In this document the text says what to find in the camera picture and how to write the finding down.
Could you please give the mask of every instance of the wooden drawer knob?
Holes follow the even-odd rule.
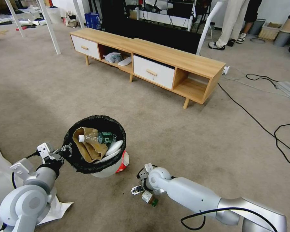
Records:
[[[157,76],[157,73],[153,72],[152,70],[146,69],[146,72],[150,73],[151,75]]]

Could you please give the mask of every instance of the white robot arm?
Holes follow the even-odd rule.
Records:
[[[184,177],[173,178],[165,168],[153,168],[152,164],[146,164],[138,176],[142,185],[131,190],[134,195],[145,190],[154,194],[166,192],[172,200],[195,212],[193,216],[206,214],[226,225],[237,225],[242,216],[243,232],[287,232],[285,215],[259,203],[245,198],[221,198],[200,184]]]
[[[55,151],[49,143],[43,143],[32,154],[40,155],[43,162],[36,171],[27,158],[10,167],[23,179],[24,185],[10,192],[0,205],[0,218],[7,225],[4,231],[33,232],[36,224],[47,215],[56,195],[55,180],[64,161],[61,152],[66,149],[71,148],[65,145]]]

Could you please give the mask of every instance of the white bottle cap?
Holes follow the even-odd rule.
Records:
[[[85,141],[85,135],[79,135],[78,136],[78,141],[79,142],[84,142]]]

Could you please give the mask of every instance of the black garbage bag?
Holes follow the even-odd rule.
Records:
[[[102,163],[95,164],[86,162],[79,152],[75,142],[73,141],[73,134],[80,127],[94,128],[98,131],[112,132],[116,134],[116,140],[123,141],[120,152],[110,160]],[[68,130],[63,140],[63,146],[68,145],[69,143],[72,144],[72,154],[68,152],[64,153],[64,158],[76,169],[77,172],[84,174],[96,173],[109,166],[112,166],[121,159],[122,154],[126,148],[126,133],[119,122],[110,118],[109,116],[94,115],[78,121]]]

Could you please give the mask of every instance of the green bottle label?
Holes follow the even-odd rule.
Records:
[[[102,133],[102,143],[109,144],[113,142],[112,132],[101,132]]]

